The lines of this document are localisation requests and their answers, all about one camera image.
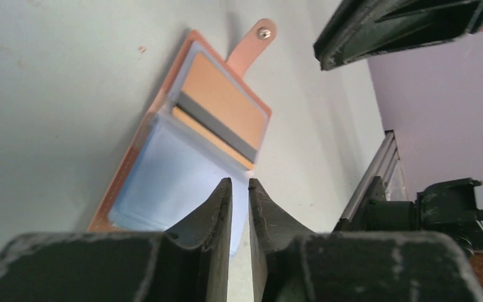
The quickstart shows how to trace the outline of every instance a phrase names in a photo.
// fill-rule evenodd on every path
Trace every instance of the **black mechanical part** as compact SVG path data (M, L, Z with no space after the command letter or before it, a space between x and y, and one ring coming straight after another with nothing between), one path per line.
M462 250L434 232L316 234L250 181L255 301L483 301Z
M386 201L382 179L375 176L351 220L334 231L435 231L456 241L466 255L483 250L483 210L477 209L471 178L433 184L411 201Z
M36 233L0 253L0 301L226 301L230 179L165 233Z
M483 26L483 0L343 0L314 44L322 70L454 41Z

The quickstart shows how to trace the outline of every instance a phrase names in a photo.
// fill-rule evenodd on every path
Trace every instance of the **purple wall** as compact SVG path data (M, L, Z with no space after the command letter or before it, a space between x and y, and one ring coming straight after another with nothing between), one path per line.
M483 180L483 33L369 59L410 198L434 182ZM483 186L477 189L483 207Z

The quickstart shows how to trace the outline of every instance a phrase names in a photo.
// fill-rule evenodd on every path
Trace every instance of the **wallet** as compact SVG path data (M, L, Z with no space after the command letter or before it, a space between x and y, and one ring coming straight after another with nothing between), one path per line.
M236 253L248 215L248 178L272 114L243 76L276 34L273 21L258 21L227 61L198 31L188 34L89 231L162 232L230 177L230 254Z

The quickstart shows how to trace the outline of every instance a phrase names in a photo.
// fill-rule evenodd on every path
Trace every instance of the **table surface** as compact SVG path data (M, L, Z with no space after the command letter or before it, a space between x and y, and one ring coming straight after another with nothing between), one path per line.
M313 57L338 5L0 1L0 248L85 230L188 31L226 57L260 18L279 35L245 76L273 109L255 175L293 217L331 231L384 137L367 63L321 72ZM247 230L228 284L228 301L252 300Z

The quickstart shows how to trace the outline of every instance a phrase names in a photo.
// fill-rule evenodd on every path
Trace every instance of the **pink leather strap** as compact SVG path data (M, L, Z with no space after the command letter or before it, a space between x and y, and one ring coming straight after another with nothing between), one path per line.
M230 53L226 63L243 78L247 69L263 50L275 40L276 36L277 26L275 23L271 19L261 19Z

